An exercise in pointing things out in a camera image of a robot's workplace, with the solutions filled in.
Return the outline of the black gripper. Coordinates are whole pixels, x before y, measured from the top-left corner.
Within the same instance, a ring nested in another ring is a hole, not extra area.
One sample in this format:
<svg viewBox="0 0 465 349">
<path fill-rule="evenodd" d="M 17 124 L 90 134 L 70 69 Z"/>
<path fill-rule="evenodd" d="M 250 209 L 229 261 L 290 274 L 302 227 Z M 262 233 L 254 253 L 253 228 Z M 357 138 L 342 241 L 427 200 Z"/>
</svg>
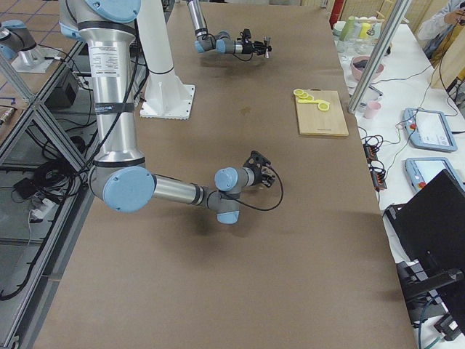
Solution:
<svg viewBox="0 0 465 349">
<path fill-rule="evenodd" d="M 242 40 L 241 46 L 242 46 L 241 54 L 243 55 L 256 53 L 257 56 L 268 57 L 267 50 L 257 51 L 258 49 L 266 49 L 268 46 L 268 40 L 264 40 L 264 41 Z"/>
<path fill-rule="evenodd" d="M 266 166 L 254 167 L 252 169 L 254 173 L 253 185 L 263 184 L 265 187 L 270 188 L 275 182 L 274 171 Z"/>
</svg>

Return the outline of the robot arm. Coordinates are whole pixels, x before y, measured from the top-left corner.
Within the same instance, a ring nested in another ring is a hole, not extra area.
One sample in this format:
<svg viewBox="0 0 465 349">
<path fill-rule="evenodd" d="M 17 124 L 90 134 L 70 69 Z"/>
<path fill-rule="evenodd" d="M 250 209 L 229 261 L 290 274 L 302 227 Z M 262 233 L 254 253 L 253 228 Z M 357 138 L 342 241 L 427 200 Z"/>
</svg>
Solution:
<svg viewBox="0 0 465 349">
<path fill-rule="evenodd" d="M 249 28 L 244 28 L 236 39 L 232 39 L 227 31 L 219 31 L 214 35 L 208 30 L 200 2 L 192 0 L 186 3 L 195 31 L 194 46 L 198 53 L 215 50 L 223 55 L 233 55 L 242 61 L 249 61 L 254 55 L 270 57 L 272 47 L 269 36 L 265 36 L 263 41 L 253 40 Z"/>
<path fill-rule="evenodd" d="M 135 212 L 152 198 L 202 206 L 219 222 L 233 224 L 246 187 L 279 180 L 257 151 L 241 167 L 220 169 L 214 188 L 153 174 L 137 146 L 135 73 L 130 45 L 141 46 L 147 89 L 141 114 L 186 120 L 195 94 L 175 73 L 163 7 L 159 1 L 61 1 L 62 34 L 88 46 L 99 145 L 91 157 L 89 187 L 117 212 Z"/>
</svg>

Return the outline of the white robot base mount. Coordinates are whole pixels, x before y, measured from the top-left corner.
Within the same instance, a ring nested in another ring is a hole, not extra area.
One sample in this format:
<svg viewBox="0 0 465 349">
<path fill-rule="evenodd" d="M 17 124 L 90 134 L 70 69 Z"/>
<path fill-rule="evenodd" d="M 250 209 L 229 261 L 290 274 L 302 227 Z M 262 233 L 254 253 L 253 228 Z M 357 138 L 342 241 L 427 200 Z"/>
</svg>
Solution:
<svg viewBox="0 0 465 349">
<path fill-rule="evenodd" d="M 149 70 L 140 115 L 189 119 L 195 87 L 183 84 L 175 72 L 162 3 L 142 0 L 137 24 Z"/>
</svg>

